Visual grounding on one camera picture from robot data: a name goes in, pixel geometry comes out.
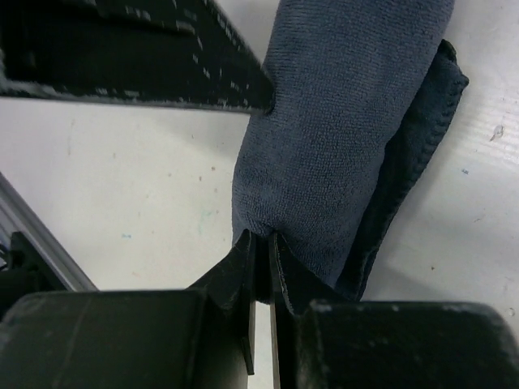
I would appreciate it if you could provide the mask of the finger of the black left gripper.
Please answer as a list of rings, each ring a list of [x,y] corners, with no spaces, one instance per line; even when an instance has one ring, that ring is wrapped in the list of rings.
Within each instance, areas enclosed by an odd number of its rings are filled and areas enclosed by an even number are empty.
[[[1,94],[238,113],[274,101],[213,1],[4,1]]]

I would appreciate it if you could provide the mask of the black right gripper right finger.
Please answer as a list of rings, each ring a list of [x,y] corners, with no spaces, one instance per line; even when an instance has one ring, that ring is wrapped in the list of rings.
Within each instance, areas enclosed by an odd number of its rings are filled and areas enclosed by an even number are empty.
[[[515,388],[518,345],[479,303],[350,302],[268,240],[277,388]]]

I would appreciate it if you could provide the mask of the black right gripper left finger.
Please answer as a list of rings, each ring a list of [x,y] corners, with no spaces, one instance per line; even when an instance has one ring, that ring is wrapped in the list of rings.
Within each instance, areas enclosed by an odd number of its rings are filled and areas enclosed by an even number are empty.
[[[4,388],[244,388],[256,239],[183,290],[34,293],[1,323]]]

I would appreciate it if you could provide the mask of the dark grey towel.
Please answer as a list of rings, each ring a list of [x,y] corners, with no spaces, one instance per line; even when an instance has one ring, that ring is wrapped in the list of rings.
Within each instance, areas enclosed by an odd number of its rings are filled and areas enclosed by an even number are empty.
[[[282,1],[264,68],[275,105],[249,121],[232,229],[279,233],[351,301],[445,136],[468,80],[444,39],[451,1]]]

